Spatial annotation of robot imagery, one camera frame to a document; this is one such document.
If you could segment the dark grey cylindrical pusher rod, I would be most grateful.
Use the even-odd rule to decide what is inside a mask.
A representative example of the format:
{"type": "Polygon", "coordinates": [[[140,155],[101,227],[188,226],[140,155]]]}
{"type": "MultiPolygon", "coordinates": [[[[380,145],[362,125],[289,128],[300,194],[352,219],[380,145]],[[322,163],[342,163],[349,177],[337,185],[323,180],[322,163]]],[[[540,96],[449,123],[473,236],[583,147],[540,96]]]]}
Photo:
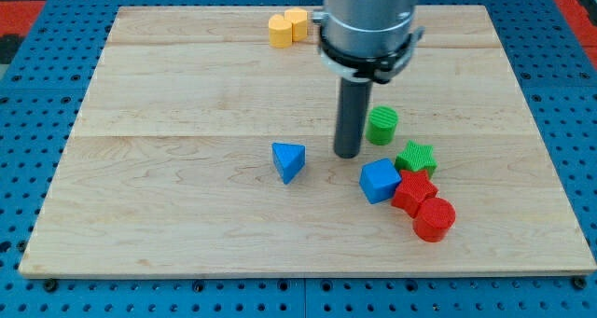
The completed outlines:
{"type": "Polygon", "coordinates": [[[342,159],[352,159],[360,152],[372,82],[340,80],[334,152],[342,159]]]}

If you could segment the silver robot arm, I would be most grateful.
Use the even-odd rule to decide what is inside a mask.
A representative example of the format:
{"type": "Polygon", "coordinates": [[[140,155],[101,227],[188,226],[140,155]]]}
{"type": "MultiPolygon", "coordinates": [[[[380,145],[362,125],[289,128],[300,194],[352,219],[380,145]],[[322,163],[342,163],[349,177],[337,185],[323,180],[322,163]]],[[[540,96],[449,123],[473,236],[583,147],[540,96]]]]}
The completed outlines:
{"type": "Polygon", "coordinates": [[[372,86],[387,84],[410,62],[424,28],[411,30],[419,0],[324,0],[319,27],[322,63],[340,77],[333,150],[360,152],[372,86]]]}

